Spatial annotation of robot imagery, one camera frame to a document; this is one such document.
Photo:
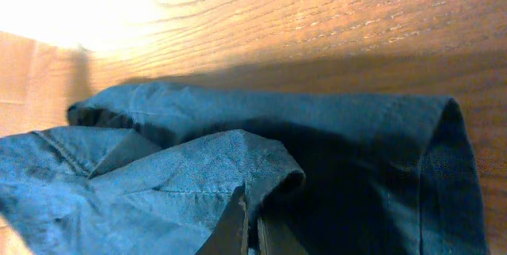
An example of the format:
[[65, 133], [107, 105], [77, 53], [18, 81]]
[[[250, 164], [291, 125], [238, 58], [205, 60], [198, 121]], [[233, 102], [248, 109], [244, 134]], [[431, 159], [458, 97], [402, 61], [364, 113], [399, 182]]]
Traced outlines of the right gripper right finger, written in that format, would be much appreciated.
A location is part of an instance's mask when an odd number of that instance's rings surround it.
[[261, 216], [257, 221], [257, 232], [261, 255], [308, 255], [283, 221]]

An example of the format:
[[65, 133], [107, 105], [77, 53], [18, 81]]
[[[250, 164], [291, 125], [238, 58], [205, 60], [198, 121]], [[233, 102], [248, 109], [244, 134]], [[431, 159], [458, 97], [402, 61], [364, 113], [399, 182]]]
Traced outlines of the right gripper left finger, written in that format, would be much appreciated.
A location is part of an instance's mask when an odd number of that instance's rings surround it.
[[233, 191], [214, 231], [196, 255], [247, 255], [248, 233], [245, 185], [242, 185]]

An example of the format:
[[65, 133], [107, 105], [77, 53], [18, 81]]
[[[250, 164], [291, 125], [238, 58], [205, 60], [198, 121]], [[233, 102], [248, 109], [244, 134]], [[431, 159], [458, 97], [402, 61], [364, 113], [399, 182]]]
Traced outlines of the navy blue shorts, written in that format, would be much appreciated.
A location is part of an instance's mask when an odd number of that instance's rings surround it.
[[1, 140], [1, 213], [37, 254], [196, 254], [245, 185], [308, 254], [486, 254], [450, 97], [115, 86]]

